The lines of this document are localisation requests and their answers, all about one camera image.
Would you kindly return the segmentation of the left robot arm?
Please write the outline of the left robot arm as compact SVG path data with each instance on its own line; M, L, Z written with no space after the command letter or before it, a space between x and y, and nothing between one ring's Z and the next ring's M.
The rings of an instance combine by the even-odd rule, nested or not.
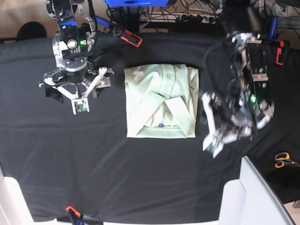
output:
M254 137L272 119L275 103L268 90L265 50L260 38L263 25L259 9L251 0L222 0L215 12L226 37L221 46L233 44L231 77L225 92L208 74L212 91L201 95L208 123L202 148L216 157L226 144Z

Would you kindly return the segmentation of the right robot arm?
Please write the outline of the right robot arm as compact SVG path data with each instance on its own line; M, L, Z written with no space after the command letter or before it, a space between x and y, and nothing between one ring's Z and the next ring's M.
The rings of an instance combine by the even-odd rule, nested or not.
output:
M95 68L88 58L96 44L97 28L94 19L86 14L82 0L48 0L48 15L58 24L52 38L56 70L44 73L39 86L46 96L71 101L73 114L89 112L88 96L97 98L104 88L111 86L112 68Z

